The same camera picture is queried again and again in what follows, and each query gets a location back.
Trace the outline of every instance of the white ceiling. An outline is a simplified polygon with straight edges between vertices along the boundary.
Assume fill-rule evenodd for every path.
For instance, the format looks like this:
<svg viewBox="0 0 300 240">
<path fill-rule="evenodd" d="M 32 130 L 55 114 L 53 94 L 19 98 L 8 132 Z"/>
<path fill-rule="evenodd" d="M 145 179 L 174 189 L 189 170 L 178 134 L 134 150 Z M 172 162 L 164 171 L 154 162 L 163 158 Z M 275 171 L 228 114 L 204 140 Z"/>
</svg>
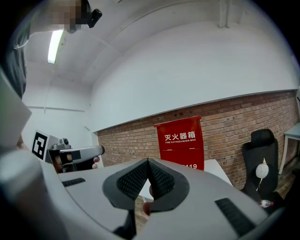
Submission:
<svg viewBox="0 0 300 240">
<path fill-rule="evenodd" d="M 52 33 L 33 35 L 26 45 L 29 71 L 39 69 L 51 73 L 53 77 L 91 86 L 114 61 L 143 39 L 179 25 L 200 21 L 217 24 L 219 20 L 218 0 L 89 2 L 103 13 L 95 27 L 89 29 L 82 26 L 82 30 L 74 34 L 65 32 L 55 65 L 47 63 Z M 233 11 L 239 2 L 234 2 Z M 231 21 L 238 20 L 240 9 L 232 15 Z"/>
</svg>

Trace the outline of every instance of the chair headrest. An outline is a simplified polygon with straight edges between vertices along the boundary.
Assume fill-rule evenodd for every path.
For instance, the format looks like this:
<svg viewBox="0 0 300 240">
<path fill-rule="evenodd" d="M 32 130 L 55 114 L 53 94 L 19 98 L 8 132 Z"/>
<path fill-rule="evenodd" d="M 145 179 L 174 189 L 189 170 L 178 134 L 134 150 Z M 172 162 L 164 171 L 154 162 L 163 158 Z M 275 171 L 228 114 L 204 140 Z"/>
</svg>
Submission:
<svg viewBox="0 0 300 240">
<path fill-rule="evenodd" d="M 270 129 L 261 129 L 251 133 L 251 147 L 262 147 L 274 143 L 275 138 Z"/>
</svg>

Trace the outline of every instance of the white wall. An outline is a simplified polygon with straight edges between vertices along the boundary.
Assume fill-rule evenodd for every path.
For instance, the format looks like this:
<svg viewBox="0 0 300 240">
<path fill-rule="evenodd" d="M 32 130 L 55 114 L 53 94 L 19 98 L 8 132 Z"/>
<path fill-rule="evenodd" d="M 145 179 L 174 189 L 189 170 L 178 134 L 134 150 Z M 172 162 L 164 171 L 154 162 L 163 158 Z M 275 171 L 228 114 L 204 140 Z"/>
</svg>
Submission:
<svg viewBox="0 0 300 240">
<path fill-rule="evenodd" d="M 67 138 L 72 148 L 92 146 L 93 136 L 86 128 L 89 101 L 90 88 L 28 68 L 23 102 L 32 115 L 22 131 L 24 143 L 30 148 L 35 131 L 40 130 L 57 138 Z"/>
<path fill-rule="evenodd" d="M 197 22 L 135 45 L 92 89 L 91 130 L 218 99 L 298 88 L 286 48 L 261 30 Z"/>
</svg>

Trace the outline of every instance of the person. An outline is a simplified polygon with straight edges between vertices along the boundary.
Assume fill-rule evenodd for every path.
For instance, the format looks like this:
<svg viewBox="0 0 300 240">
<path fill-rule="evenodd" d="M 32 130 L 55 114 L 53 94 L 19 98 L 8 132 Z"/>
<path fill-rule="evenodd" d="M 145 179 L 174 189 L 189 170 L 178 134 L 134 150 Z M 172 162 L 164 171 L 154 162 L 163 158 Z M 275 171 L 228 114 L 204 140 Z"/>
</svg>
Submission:
<svg viewBox="0 0 300 240">
<path fill-rule="evenodd" d="M 20 98 L 26 89 L 26 62 L 24 47 L 27 44 L 30 36 L 39 32 L 48 32 L 55 30 L 74 31 L 74 27 L 79 23 L 82 16 L 82 4 L 86 4 L 86 0 L 45 0 L 41 1 L 30 12 L 26 13 L 22 25 L 13 33 L 11 44 L 8 46 L 4 62 L 3 70 Z M 24 144 L 22 136 L 20 136 L 17 147 L 23 150 L 29 150 Z M 69 161 L 72 160 L 71 155 L 67 156 Z M 57 172 L 62 170 L 62 162 L 59 156 L 55 158 L 53 163 Z M 100 159 L 94 158 L 92 168 L 95 169 Z"/>
</svg>

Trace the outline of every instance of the black office chair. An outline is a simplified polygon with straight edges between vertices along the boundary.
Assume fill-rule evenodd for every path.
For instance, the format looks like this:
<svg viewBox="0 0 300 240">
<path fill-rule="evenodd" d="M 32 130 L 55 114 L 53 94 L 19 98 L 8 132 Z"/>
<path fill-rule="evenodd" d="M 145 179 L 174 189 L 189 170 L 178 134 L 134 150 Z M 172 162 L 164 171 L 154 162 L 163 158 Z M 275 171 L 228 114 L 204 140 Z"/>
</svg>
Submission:
<svg viewBox="0 0 300 240">
<path fill-rule="evenodd" d="M 246 184 L 242 192 L 255 201 L 269 200 L 274 206 L 266 208 L 268 213 L 284 205 L 284 200 L 279 193 L 274 192 L 278 184 L 278 142 L 269 129 L 257 130 L 251 133 L 251 142 L 242 146 L 242 153 L 246 165 Z M 265 158 L 269 167 L 268 175 L 262 180 L 256 176 L 257 166 Z"/>
</svg>

